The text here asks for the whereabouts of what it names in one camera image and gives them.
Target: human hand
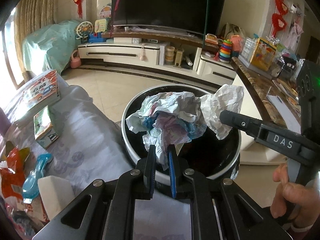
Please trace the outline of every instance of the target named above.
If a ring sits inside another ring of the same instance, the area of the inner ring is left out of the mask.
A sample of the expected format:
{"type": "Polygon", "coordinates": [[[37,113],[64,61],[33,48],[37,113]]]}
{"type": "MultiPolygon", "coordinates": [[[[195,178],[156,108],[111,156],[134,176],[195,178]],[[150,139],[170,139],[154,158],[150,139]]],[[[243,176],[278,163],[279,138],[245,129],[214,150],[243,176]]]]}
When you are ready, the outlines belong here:
{"type": "MultiPolygon", "coordinates": [[[[319,190],[315,186],[306,188],[300,184],[289,182],[287,164],[281,164],[273,172],[273,181],[281,182],[273,198],[270,212],[274,218],[285,214],[287,207],[285,200],[301,206],[297,212],[290,215],[296,228],[305,228],[314,224],[320,214],[319,190]]],[[[319,177],[315,180],[315,185],[319,184],[319,177]]]]}

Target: bag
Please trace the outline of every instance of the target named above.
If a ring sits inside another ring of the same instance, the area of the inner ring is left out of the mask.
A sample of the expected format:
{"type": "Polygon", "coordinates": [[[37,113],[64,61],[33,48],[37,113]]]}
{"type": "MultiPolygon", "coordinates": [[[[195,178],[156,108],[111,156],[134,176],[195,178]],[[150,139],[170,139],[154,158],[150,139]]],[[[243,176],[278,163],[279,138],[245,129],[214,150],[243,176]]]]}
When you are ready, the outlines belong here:
{"type": "Polygon", "coordinates": [[[245,30],[238,27],[237,25],[227,23],[223,26],[221,33],[220,33],[220,39],[231,39],[232,35],[239,35],[242,38],[246,38],[245,30]]]}

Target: trash can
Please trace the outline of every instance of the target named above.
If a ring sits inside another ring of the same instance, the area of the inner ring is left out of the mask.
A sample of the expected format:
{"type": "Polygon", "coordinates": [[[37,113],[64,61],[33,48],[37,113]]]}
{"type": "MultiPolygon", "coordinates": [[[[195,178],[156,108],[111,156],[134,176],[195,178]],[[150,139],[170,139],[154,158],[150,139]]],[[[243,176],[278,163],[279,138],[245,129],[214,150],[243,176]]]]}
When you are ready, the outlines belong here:
{"type": "MultiPolygon", "coordinates": [[[[143,100],[147,96],[162,92],[191,92],[196,97],[209,94],[207,91],[188,85],[166,84],[149,88],[136,95],[124,109],[121,119],[122,136],[130,159],[134,164],[139,159],[147,157],[142,136],[147,132],[134,133],[128,129],[125,119],[141,108],[143,100]]],[[[239,170],[241,133],[238,129],[232,129],[223,140],[218,140],[216,134],[207,127],[204,134],[185,143],[179,157],[188,161],[189,167],[203,173],[209,179],[221,180],[223,178],[234,179],[239,170]]],[[[169,169],[163,171],[161,165],[156,167],[156,187],[161,192],[170,190],[169,169]]]]}

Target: white tablecloth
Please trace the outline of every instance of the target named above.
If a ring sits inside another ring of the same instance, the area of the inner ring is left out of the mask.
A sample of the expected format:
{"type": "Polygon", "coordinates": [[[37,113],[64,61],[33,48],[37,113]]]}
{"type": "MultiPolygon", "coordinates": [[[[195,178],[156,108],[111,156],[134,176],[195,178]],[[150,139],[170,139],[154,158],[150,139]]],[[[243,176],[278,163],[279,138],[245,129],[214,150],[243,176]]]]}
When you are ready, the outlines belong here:
{"type": "MultiPolygon", "coordinates": [[[[33,169],[39,154],[50,152],[54,159],[45,175],[68,179],[78,195],[93,180],[110,181],[130,170],[120,128],[93,103],[87,92],[69,86],[58,78],[60,101],[53,108],[64,123],[62,136],[47,150],[34,139],[33,122],[19,130],[13,126],[6,134],[20,149],[30,147],[27,169],[33,169]]],[[[4,110],[12,118],[21,93],[4,110]]],[[[0,137],[0,150],[5,141],[0,137]]],[[[137,200],[134,218],[134,240],[191,240],[190,206],[155,191],[151,201],[137,200]]]]}

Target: blue crumpled paper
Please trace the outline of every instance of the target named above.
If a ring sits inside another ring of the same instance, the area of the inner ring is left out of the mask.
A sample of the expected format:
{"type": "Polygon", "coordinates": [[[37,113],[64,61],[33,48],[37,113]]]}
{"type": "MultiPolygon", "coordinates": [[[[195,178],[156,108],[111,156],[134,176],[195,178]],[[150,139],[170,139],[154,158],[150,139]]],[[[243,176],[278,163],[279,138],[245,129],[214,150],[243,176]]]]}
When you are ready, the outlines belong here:
{"type": "Polygon", "coordinates": [[[207,125],[201,99],[191,92],[167,92],[146,97],[141,109],[126,119],[130,131],[146,131],[143,143],[148,151],[156,146],[157,162],[166,170],[169,144],[188,143],[203,135],[207,125]]]}

